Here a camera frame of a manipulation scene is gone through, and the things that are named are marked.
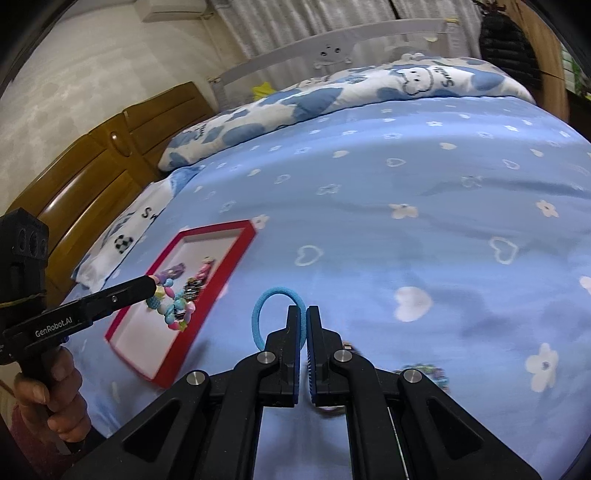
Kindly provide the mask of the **person's left hand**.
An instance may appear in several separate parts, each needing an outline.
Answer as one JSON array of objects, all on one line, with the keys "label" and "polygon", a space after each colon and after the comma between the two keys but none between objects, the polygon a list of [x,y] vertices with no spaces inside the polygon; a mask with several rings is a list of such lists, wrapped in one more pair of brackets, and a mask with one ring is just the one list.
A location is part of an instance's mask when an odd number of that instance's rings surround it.
[{"label": "person's left hand", "polygon": [[69,350],[60,347],[42,368],[49,383],[18,373],[14,394],[24,424],[43,443],[60,438],[66,443],[83,441],[91,430],[87,404],[80,388],[82,376]]}]

